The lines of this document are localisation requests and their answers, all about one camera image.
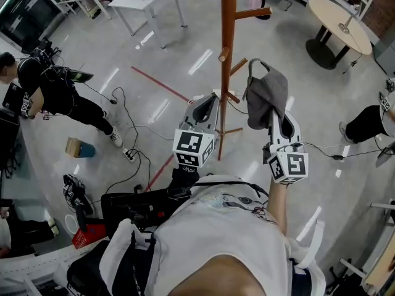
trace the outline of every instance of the round table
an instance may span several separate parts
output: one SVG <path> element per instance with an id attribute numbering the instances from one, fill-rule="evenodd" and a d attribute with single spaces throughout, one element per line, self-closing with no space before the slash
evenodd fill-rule
<path id="1" fill-rule="evenodd" d="M 372 52 L 372 45 L 366 32 L 354 18 L 348 25 L 349 34 L 340 29 L 339 24 L 346 23 L 351 16 L 342 7 L 329 0 L 309 0 L 308 5 L 314 15 L 322 22 L 317 36 L 306 42 L 307 52 L 316 64 L 331 70 L 336 67 L 350 48 L 363 55 L 369 55 Z M 326 45 L 332 34 L 336 35 L 345 44 L 336 56 Z"/>

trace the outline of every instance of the black pants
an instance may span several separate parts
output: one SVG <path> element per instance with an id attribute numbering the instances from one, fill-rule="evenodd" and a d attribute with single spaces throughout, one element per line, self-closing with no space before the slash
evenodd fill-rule
<path id="1" fill-rule="evenodd" d="M 46 221 L 7 220 L 11 233 L 12 248 L 24 248 L 48 241 L 54 234 Z"/>
<path id="2" fill-rule="evenodd" d="M 81 96 L 74 98 L 74 108 L 69 117 L 80 123 L 92 125 L 106 135 L 111 135 L 112 126 L 103 118 L 104 112 L 100 106 Z"/>
<path id="3" fill-rule="evenodd" d="M 366 141 L 378 134 L 387 135 L 381 122 L 379 105 L 367 107 L 347 124 L 346 135 L 355 143 Z"/>

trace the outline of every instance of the desk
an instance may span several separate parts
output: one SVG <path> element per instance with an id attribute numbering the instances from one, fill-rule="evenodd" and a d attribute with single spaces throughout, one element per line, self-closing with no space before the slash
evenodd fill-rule
<path id="1" fill-rule="evenodd" d="M 350 48 L 362 55 L 369 55 L 372 52 L 372 45 L 368 36 L 354 18 L 348 26 L 349 34 L 344 33 L 339 28 L 339 23 L 346 23 L 350 17 L 350 14 L 342 7 L 329 0 L 309 0 L 308 5 L 314 15 L 322 22 L 321 29 L 315 39 L 306 42 L 307 52 L 316 64 L 331 70 L 336 67 Z M 337 56 L 326 45 L 332 34 L 336 35 L 345 44 Z"/>
<path id="2" fill-rule="evenodd" d="M 372 203 L 371 207 L 395 210 L 395 205 Z M 389 216 L 386 226 L 362 270 L 341 258 L 340 263 L 362 278 L 362 283 L 372 285 L 380 291 L 394 271 L 395 260 L 395 223 Z"/>
<path id="3" fill-rule="evenodd" d="M 149 25 L 151 26 L 152 30 L 155 33 L 155 37 L 159 42 L 159 45 L 161 46 L 161 48 L 165 48 L 166 44 L 163 40 L 162 35 L 160 34 L 160 31 L 156 25 L 156 22 L 154 20 L 155 14 L 154 14 L 154 9 L 153 6 L 155 5 L 155 3 L 157 3 L 160 0 L 113 0 L 109 6 L 111 6 L 115 13 L 118 14 L 118 16 L 120 17 L 121 21 L 123 22 L 123 24 L 125 24 L 127 30 L 129 31 L 129 33 L 133 36 L 135 34 L 135 31 L 133 31 L 131 29 L 131 27 L 129 26 L 128 22 L 125 20 L 125 18 L 123 17 L 122 13 L 120 12 L 120 10 L 117 10 L 117 8 L 125 8 L 125 9 L 132 9 L 132 10 L 137 10 L 137 11 L 141 11 L 144 12 L 147 21 L 149 23 Z M 182 10 L 181 10 L 181 6 L 180 6 L 180 2 L 178 0 L 174 0 L 175 1 L 175 5 L 177 7 L 178 10 L 178 14 L 180 15 L 180 20 L 181 20 L 181 26 L 182 27 L 186 27 L 187 24 L 185 22 Z"/>
<path id="4" fill-rule="evenodd" d="M 90 14 L 88 13 L 88 11 L 85 9 L 85 7 L 82 5 L 81 1 L 86 1 L 86 0 L 67 0 L 67 1 L 58 2 L 57 4 L 65 4 L 66 7 L 67 7 L 70 11 L 72 11 L 74 14 L 76 14 L 75 11 L 70 7 L 70 4 L 69 4 L 69 3 L 71 3 L 71 2 L 75 2 L 75 3 L 77 3 L 77 4 L 79 5 L 79 7 L 82 9 L 82 11 L 86 14 L 87 17 L 91 17 Z M 98 7 L 102 10 L 103 14 L 107 17 L 107 19 L 111 20 L 111 16 L 110 16 L 109 13 L 106 11 L 106 9 L 103 7 L 103 5 L 100 3 L 100 0 L 93 0 L 93 1 L 94 1 L 94 2 L 98 5 Z"/>

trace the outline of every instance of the red basket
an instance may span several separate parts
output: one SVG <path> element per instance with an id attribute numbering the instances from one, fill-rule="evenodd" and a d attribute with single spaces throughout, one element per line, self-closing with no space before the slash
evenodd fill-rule
<path id="1" fill-rule="evenodd" d="M 79 229 L 74 235 L 72 242 L 74 247 L 79 249 L 106 236 L 106 227 L 103 224 L 87 224 L 86 232 Z"/>

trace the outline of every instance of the hair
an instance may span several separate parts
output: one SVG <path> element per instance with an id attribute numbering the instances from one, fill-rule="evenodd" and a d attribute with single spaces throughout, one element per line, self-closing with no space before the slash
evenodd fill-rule
<path id="1" fill-rule="evenodd" d="M 0 70 L 3 69 L 5 66 L 12 66 L 15 64 L 15 58 L 9 52 L 3 52 L 0 55 Z"/>

